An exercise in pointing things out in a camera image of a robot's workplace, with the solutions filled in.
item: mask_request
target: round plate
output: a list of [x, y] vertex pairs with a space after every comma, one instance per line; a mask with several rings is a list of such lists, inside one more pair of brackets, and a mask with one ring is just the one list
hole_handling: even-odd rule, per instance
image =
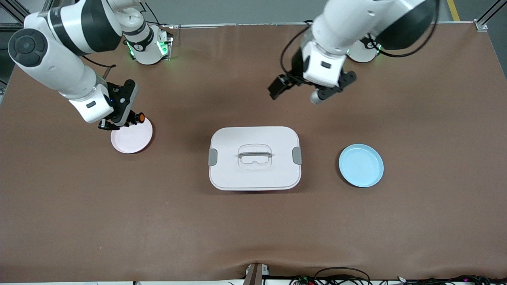
[[148, 118], [144, 123], [122, 127], [111, 131], [111, 143], [121, 153], [136, 153], [142, 151], [151, 141], [153, 126]]
[[384, 163], [378, 152], [361, 144], [344, 149], [338, 160], [338, 167], [343, 178], [357, 187], [373, 186], [384, 174]]

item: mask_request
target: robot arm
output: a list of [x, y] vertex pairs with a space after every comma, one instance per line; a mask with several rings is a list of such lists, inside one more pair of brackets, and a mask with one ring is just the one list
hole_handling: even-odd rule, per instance
[[81, 0], [30, 14], [25, 28], [11, 37], [9, 55], [31, 77], [67, 98], [86, 122], [101, 121], [99, 128], [106, 130], [142, 123], [144, 115], [131, 110], [138, 90], [135, 82], [107, 83], [78, 57], [116, 49], [125, 33], [127, 39], [141, 42], [135, 42], [142, 46], [135, 51], [138, 62], [159, 61], [164, 54], [157, 41], [165, 32], [146, 24], [132, 8], [138, 4], [139, 0]]
[[[275, 100], [301, 84], [314, 85], [312, 103], [319, 104], [355, 81], [344, 72], [347, 53], [357, 42], [365, 47], [402, 49], [413, 44], [429, 26], [438, 0], [329, 0], [308, 27], [292, 69], [279, 75], [268, 88]], [[377, 53], [377, 47], [369, 47]]]

